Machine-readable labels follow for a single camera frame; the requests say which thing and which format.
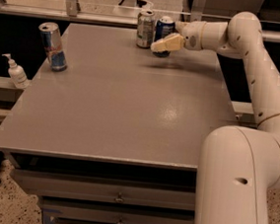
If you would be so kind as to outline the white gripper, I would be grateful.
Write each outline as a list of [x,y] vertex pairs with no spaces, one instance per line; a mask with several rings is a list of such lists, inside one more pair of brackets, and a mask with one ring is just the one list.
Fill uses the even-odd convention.
[[185,46],[188,50],[199,51],[202,49],[202,31],[206,22],[191,23],[176,22],[175,30],[180,34],[172,33],[153,42],[150,46],[153,52],[177,51]]

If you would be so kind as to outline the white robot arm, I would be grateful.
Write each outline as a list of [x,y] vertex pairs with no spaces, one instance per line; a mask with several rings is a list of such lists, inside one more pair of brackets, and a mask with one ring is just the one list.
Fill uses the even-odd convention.
[[280,72],[263,44],[261,24],[253,13],[241,12],[229,22],[179,22],[175,28],[152,50],[204,49],[240,58],[256,124],[220,127],[206,137],[194,224],[269,224],[267,191],[280,187]]

